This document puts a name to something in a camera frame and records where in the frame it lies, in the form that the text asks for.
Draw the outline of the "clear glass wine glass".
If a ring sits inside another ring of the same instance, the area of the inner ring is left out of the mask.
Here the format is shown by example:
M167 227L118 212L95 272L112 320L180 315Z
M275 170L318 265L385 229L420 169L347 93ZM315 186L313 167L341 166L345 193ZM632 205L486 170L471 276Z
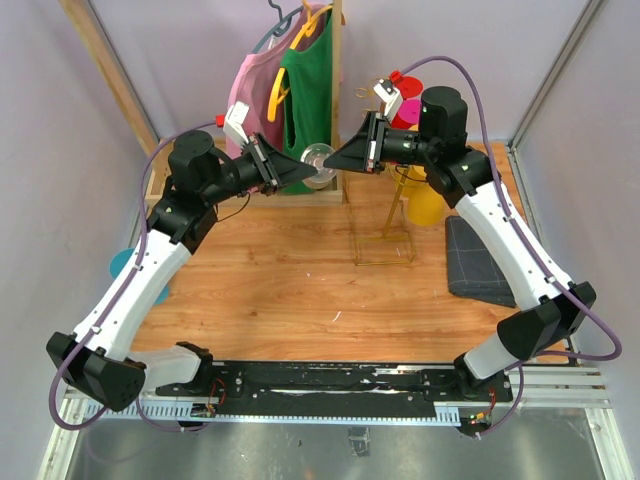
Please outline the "clear glass wine glass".
M306 187L321 190L331 184L337 171L326 167L324 163L334 152L330 145L324 143L311 144L303 151L301 161L317 170L314 176L303 181Z

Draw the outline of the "magenta plastic wine glass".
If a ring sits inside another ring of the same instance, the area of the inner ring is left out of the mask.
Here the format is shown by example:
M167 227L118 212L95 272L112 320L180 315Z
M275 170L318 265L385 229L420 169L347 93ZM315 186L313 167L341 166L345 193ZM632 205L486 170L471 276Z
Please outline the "magenta plastic wine glass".
M421 102L418 98L406 99L401 104L394 125L398 128L411 129L419 123Z

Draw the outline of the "yellow wine glass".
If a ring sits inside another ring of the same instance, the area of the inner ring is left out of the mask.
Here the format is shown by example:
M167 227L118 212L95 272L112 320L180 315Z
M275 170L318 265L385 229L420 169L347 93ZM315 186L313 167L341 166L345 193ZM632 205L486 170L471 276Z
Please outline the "yellow wine glass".
M429 185L412 190L408 197L408 220L417 226L427 227L441 221L445 203Z
M418 187L426 183L426 174L421 166L401 168L396 165L391 171L391 175L394 181L402 187L401 196L404 198L409 198Z

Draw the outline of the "red plastic wine glass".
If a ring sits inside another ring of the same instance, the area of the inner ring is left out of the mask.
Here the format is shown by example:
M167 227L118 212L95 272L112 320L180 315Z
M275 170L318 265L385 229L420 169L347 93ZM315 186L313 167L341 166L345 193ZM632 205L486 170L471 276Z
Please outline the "red plastic wine glass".
M391 81L401 91L404 100L412 98L418 98L420 100L423 84L419 79L395 72L392 75Z

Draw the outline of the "teal plastic wine glass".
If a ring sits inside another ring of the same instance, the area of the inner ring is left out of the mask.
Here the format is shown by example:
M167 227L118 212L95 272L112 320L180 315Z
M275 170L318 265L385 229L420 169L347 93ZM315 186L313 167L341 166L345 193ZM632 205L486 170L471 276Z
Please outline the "teal plastic wine glass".
M122 270L126 266L129 259L133 256L133 254L134 254L134 249L127 248L127 249L121 250L112 258L109 265L109 273L113 280L115 280L119 276L119 274L122 272ZM160 294L158 295L158 297L156 298L154 302L154 306L161 305L163 302L165 302L169 297L169 293L170 293L169 286L165 285L162 291L160 292Z

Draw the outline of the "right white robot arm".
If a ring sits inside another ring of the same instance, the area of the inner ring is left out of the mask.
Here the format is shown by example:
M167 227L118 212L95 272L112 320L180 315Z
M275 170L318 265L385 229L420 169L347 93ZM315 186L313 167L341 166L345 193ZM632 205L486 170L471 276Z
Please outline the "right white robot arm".
M468 146L468 106L456 89L436 86L422 92L415 131L390 124L402 103L397 87L381 80L374 91L383 112L368 113L325 166L366 174L377 174L388 163L422 167L431 188L488 249L519 309L498 323L495 334L454 361L455 392L474 400L507 367L572 335L585 317L578 306L592 306L596 293L587 282L575 283L550 258L514 207L495 164Z

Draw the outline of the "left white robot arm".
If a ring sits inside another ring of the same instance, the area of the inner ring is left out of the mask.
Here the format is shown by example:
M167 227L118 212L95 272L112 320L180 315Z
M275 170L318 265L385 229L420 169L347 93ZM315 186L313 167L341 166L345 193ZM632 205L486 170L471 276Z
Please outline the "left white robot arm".
M190 130L170 141L170 175L161 199L142 214L140 240L126 266L70 334L56 332L46 351L65 381L103 407L120 412L145 390L180 384L190 394L214 383L212 354L189 342L135 353L132 342L168 282L218 223L217 207L253 190L272 195L316 175L314 165L293 159L260 134L229 158L211 135Z

